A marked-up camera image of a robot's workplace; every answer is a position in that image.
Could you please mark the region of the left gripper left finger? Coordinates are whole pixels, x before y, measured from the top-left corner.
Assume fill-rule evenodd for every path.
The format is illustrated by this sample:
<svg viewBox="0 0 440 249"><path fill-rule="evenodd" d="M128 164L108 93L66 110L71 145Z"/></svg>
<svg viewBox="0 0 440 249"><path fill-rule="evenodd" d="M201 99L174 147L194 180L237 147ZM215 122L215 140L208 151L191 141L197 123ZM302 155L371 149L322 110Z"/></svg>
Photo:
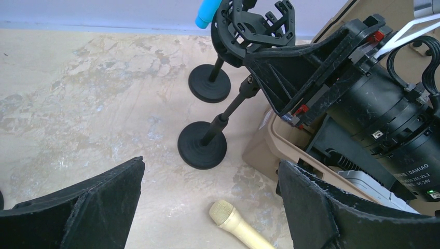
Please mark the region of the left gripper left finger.
<svg viewBox="0 0 440 249"><path fill-rule="evenodd" d="M1 211L1 248L124 248L141 195L142 157Z"/></svg>

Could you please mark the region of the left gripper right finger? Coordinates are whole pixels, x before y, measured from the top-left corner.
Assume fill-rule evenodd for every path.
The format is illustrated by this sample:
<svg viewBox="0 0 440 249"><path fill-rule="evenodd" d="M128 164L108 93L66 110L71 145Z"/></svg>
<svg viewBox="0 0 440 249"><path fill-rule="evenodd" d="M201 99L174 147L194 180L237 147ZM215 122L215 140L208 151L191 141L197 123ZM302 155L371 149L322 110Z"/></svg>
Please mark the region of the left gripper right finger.
<svg viewBox="0 0 440 249"><path fill-rule="evenodd" d="M439 218L396 210L282 160L278 185L294 248L439 248Z"/></svg>

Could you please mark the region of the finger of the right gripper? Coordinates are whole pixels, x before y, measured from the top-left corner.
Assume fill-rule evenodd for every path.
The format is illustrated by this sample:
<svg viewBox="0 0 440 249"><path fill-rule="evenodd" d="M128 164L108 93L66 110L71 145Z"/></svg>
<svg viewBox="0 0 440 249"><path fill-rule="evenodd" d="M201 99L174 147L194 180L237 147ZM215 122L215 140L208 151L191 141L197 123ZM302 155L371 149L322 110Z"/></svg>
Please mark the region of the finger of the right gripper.
<svg viewBox="0 0 440 249"><path fill-rule="evenodd" d="M385 23L385 19L354 19L319 43L262 49L247 54L243 64L274 112L283 116L313 86L322 85L346 65L349 55Z"/></svg>

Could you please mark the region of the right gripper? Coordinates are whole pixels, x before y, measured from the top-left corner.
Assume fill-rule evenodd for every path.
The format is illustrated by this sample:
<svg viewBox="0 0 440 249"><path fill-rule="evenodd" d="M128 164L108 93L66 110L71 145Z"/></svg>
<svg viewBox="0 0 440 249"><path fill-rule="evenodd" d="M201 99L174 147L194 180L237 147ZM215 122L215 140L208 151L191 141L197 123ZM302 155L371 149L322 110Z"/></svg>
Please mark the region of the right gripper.
<svg viewBox="0 0 440 249"><path fill-rule="evenodd" d="M319 43L294 48L301 65L293 124L328 114L417 198L439 201L439 91L434 54L419 84L398 77L397 49L379 63L392 30L378 14L354 19Z"/></svg>

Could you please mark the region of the cream beige microphone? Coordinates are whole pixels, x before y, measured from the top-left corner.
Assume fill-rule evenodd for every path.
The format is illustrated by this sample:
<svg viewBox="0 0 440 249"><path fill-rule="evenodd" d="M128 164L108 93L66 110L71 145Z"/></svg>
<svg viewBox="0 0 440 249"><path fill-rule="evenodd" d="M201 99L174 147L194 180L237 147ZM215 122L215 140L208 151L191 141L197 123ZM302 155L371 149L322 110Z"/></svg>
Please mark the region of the cream beige microphone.
<svg viewBox="0 0 440 249"><path fill-rule="evenodd" d="M214 202L209 215L218 227L234 235L248 248L274 249L274 246L247 223L238 210L226 200Z"/></svg>

